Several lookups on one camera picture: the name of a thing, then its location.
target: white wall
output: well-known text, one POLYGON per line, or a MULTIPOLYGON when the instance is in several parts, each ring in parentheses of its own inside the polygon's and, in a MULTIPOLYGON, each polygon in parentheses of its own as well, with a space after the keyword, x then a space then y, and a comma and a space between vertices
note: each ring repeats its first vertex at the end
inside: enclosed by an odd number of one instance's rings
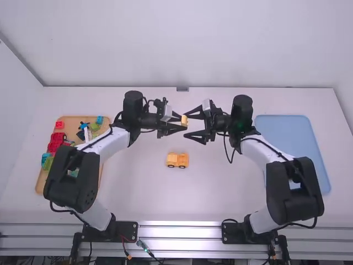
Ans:
POLYGON ((48 86, 335 87, 353 128, 352 10, 351 0, 0 0, 0 31, 48 86))
POLYGON ((0 197, 27 135, 36 102, 43 89, 37 79, 0 40, 0 197))

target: green toy block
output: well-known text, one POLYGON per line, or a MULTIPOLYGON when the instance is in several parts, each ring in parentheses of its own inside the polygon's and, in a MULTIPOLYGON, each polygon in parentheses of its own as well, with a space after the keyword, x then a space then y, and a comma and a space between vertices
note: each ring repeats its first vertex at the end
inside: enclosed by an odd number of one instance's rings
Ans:
POLYGON ((50 170, 51 164, 53 164, 53 160, 54 160, 54 157, 52 156, 47 157, 43 166, 43 170, 50 170))
POLYGON ((97 123, 91 123, 89 127, 91 131, 98 131, 100 129, 100 126, 97 123))

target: blue toy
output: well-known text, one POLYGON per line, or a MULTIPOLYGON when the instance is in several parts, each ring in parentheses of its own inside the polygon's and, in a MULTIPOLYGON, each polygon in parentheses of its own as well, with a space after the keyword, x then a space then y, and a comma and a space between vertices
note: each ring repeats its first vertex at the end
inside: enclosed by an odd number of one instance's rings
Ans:
POLYGON ((51 156, 51 153, 44 153, 44 154, 42 155, 42 168, 44 167, 44 164, 45 164, 46 159, 47 159, 48 157, 50 157, 50 156, 51 156))
POLYGON ((86 127, 89 129, 88 124, 90 123, 83 123, 82 121, 80 121, 79 123, 81 123, 81 125, 78 127, 79 130, 83 130, 86 127))
POLYGON ((103 124, 103 119, 104 119, 103 116, 97 116, 97 121, 95 123, 97 123, 99 125, 102 125, 103 124))

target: small yellow block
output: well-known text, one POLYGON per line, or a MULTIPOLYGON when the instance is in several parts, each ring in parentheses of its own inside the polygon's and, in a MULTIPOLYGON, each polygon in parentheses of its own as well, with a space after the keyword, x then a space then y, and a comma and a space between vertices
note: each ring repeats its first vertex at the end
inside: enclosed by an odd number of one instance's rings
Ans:
POLYGON ((181 116, 181 125, 184 127, 188 127, 189 125, 189 119, 186 115, 181 116))

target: teal toy block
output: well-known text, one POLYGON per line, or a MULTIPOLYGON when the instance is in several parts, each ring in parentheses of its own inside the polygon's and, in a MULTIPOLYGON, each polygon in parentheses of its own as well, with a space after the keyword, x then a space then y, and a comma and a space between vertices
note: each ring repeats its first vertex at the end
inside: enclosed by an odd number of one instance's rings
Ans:
POLYGON ((103 119, 104 119, 103 116, 97 116, 97 121, 95 123, 97 123, 99 125, 102 125, 103 124, 103 119))
POLYGON ((44 168, 45 161, 50 156, 51 156, 51 153, 43 153, 43 155, 42 155, 42 168, 44 168))

